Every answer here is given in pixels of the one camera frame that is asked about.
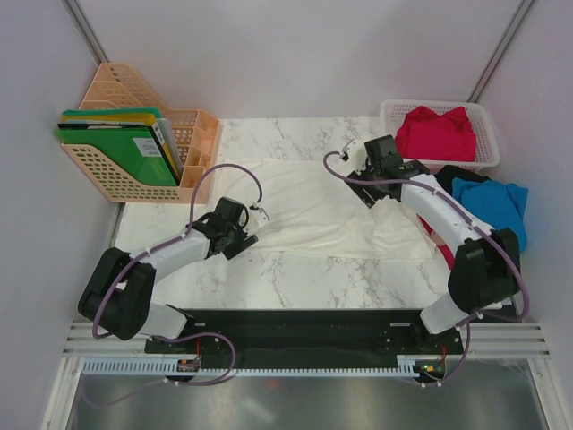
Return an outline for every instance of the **binder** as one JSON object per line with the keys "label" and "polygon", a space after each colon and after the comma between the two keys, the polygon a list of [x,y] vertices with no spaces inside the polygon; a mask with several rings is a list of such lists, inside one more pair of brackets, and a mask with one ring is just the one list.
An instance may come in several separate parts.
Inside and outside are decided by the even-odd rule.
{"label": "binder", "polygon": [[145,185],[177,186],[163,149],[148,127],[117,125],[119,128],[71,128],[57,130],[64,144],[88,144],[100,150],[128,175]]}
{"label": "binder", "polygon": [[141,112],[141,110],[157,110],[154,107],[135,107],[133,109],[102,109],[102,110],[66,110],[62,114],[62,122],[65,124],[121,124],[121,125],[145,125],[163,149],[163,154],[170,166],[173,177],[177,183],[181,180],[181,169],[177,167],[175,158],[177,153],[171,153],[169,145],[154,114]]}

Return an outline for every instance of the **marble table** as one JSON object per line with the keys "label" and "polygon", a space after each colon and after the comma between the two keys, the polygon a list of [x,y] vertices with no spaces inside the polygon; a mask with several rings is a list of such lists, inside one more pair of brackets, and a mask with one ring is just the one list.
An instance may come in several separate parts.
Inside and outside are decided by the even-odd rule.
{"label": "marble table", "polygon": [[[268,118],[223,121],[219,156],[322,159],[354,139],[380,135],[380,119]],[[115,245],[144,248],[183,227],[186,205],[128,203]],[[421,308],[447,290],[439,252],[431,260],[356,260],[247,251],[190,264],[155,287],[153,302],[183,308]]]}

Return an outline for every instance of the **white laundry basket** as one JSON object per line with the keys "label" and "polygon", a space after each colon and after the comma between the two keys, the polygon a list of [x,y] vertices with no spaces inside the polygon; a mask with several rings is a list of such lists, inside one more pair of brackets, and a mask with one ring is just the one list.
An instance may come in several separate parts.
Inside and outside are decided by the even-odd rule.
{"label": "white laundry basket", "polygon": [[380,105],[380,118],[382,121],[382,135],[392,134],[396,137],[398,129],[404,123],[406,114],[414,109],[426,106],[436,114],[442,115],[451,109],[463,106],[472,123],[477,147],[475,148],[475,161],[444,161],[437,159],[421,159],[432,173],[440,170],[444,165],[460,166],[466,170],[477,172],[482,168],[492,168],[500,162],[498,143],[493,134],[492,121],[485,109],[475,103],[460,103],[456,101],[429,101],[429,100],[386,100]]}

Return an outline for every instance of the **white cloth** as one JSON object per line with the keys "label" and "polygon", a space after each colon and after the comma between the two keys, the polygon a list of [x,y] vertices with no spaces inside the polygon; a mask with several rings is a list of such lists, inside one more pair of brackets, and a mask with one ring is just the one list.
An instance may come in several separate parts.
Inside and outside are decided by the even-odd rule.
{"label": "white cloth", "polygon": [[[261,181],[261,206],[270,223],[261,229],[258,252],[363,259],[430,259],[435,246],[415,224],[413,212],[386,198],[368,209],[319,161],[225,159],[249,168]],[[218,173],[210,210],[222,196],[251,204],[257,187],[244,172]]]}

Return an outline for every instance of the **wall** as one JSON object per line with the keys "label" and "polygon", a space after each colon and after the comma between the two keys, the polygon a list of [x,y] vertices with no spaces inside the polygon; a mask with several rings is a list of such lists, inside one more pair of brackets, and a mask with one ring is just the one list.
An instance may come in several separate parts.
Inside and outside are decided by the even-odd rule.
{"label": "wall", "polygon": [[522,268],[573,408],[573,3],[538,2],[481,102],[500,143],[496,177],[529,187]]}
{"label": "wall", "polygon": [[60,1],[4,2],[0,52],[0,421],[32,430],[115,205],[52,135],[97,67]]}
{"label": "wall", "polygon": [[219,117],[465,100],[518,0],[80,0],[111,61]]}

